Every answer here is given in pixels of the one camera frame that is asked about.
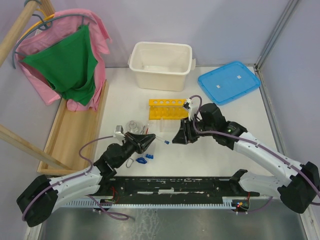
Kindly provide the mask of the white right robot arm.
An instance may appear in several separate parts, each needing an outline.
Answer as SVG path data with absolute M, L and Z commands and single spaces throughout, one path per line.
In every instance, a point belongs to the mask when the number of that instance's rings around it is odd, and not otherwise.
M 231 193 L 240 196 L 255 192 L 280 198 L 298 214 L 315 204 L 314 199 L 320 195 L 320 174 L 315 164 L 303 164 L 272 150 L 239 123 L 227 121 L 214 103 L 196 107 L 189 98 L 182 107 L 188 116 L 181 119 L 172 143 L 187 145 L 200 137 L 212 137 L 219 145 L 246 156 L 271 173 L 258 175 L 240 169 L 229 179 Z

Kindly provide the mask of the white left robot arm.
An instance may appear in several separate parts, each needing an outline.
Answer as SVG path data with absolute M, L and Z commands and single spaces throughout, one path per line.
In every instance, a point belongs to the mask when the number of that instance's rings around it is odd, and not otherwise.
M 156 139 L 152 134 L 126 132 L 121 144 L 110 144 L 105 152 L 89 166 L 64 176 L 37 176 L 20 194 L 16 203 L 22 220 L 29 227 L 42 224 L 61 206 L 84 196 L 106 195 L 111 189 L 109 180 L 133 154 L 144 153 Z

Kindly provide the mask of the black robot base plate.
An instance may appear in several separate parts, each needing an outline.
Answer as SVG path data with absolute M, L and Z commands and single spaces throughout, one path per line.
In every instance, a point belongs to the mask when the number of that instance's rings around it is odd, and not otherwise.
M 258 197 L 229 177 L 115 176 L 93 197 L 115 197 L 116 204 L 221 204 L 224 197 Z

